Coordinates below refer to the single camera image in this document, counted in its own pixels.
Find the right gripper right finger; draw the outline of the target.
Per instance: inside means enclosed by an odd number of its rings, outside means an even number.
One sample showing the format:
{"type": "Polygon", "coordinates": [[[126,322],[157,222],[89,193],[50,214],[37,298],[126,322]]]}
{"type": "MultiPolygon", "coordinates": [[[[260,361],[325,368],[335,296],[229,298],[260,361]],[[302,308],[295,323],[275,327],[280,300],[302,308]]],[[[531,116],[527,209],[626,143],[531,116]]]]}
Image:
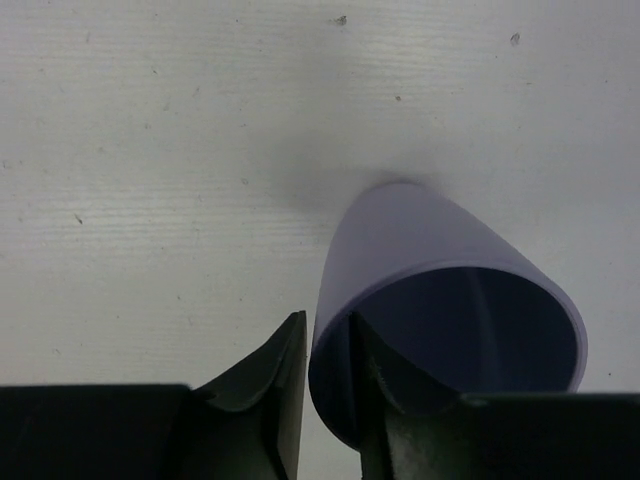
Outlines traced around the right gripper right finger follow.
{"type": "Polygon", "coordinates": [[[354,412],[364,479],[468,479],[460,394],[349,316],[354,412]]]}

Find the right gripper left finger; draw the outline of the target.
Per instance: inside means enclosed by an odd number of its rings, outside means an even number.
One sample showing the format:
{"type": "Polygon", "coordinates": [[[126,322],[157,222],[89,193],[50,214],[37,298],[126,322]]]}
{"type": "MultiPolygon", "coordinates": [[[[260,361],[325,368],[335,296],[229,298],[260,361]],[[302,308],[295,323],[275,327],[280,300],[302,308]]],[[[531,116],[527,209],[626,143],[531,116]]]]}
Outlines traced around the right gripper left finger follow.
{"type": "Polygon", "coordinates": [[[305,389],[306,313],[197,388],[191,479],[295,479],[305,389]]]}

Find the lavender plastic cup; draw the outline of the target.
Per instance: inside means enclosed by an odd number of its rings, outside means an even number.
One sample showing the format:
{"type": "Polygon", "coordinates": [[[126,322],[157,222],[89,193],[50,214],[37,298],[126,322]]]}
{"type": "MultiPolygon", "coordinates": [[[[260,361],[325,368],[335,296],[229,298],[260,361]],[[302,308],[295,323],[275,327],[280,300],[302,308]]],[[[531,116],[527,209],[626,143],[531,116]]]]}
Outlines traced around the lavender plastic cup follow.
{"type": "Polygon", "coordinates": [[[326,427],[356,447],[348,317],[460,393],[575,391],[588,340],[569,296],[486,224],[414,183],[362,193],[330,242],[309,389],[326,427]]]}

